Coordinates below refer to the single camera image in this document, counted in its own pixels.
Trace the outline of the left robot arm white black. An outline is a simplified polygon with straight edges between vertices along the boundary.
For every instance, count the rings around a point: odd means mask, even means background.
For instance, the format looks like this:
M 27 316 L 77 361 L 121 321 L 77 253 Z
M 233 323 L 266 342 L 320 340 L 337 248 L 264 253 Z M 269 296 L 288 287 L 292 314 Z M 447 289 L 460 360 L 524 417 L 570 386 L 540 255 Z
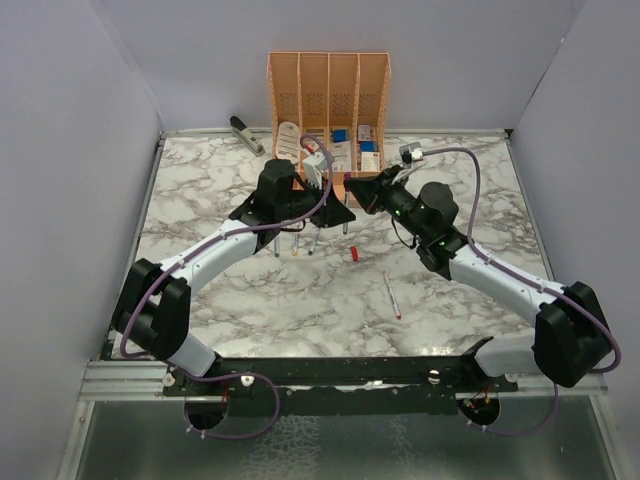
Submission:
M 218 355 L 189 331 L 192 297 L 295 225 L 331 228 L 355 218 L 324 177 L 332 170 L 330 158 L 317 151 L 303 169 L 299 174 L 289 160 L 267 161 L 255 191 L 212 235 L 160 263 L 136 261 L 111 320 L 123 341 L 185 371 L 195 392 L 214 392 L 221 380 Z

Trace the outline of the white pen purple tip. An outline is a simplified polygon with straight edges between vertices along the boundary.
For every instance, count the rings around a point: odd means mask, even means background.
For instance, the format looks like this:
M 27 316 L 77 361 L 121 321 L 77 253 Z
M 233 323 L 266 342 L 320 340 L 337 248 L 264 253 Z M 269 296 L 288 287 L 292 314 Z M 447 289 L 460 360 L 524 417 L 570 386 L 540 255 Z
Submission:
M 349 192 L 346 187 L 344 187 L 343 204 L 346 207 L 348 207 L 349 204 Z M 342 233 L 343 235 L 347 235 L 349 233 L 349 222 L 342 225 Z

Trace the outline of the white pen blue tip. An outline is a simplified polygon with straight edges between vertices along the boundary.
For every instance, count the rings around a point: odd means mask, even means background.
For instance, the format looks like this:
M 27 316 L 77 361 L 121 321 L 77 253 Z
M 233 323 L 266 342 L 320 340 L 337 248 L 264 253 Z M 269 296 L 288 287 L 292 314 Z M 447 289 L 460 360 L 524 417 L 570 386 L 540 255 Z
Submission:
M 308 246 L 307 253 L 309 256 L 313 255 L 319 240 L 321 229 L 317 228 L 313 234 L 312 240 Z

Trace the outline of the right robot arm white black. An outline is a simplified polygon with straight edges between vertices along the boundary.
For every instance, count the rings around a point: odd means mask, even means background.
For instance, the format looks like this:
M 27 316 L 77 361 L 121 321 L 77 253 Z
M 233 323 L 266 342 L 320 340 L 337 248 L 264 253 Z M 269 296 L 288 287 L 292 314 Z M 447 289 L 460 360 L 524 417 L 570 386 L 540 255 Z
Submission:
M 459 208 L 448 185 L 429 182 L 412 195 L 394 178 L 398 167 L 344 186 L 368 214 L 386 212 L 416 240 L 422 264 L 441 277 L 472 287 L 507 307 L 533 328 L 530 335 L 489 340 L 459 367 L 461 383 L 481 391 L 495 377 L 543 374 L 575 386 L 611 351 L 608 327 L 594 291 L 576 282 L 546 283 L 492 259 L 453 225 Z

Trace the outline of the white pen yellow tip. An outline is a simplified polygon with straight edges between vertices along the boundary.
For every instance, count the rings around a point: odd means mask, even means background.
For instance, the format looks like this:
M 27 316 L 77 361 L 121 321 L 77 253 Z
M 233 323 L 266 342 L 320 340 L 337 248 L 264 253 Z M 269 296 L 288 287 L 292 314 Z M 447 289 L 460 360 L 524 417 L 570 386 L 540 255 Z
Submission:
M 299 253 L 299 244 L 300 244 L 300 234 L 299 233 L 295 233 L 293 236 L 293 242 L 292 242 L 292 255 L 293 256 L 297 256 Z

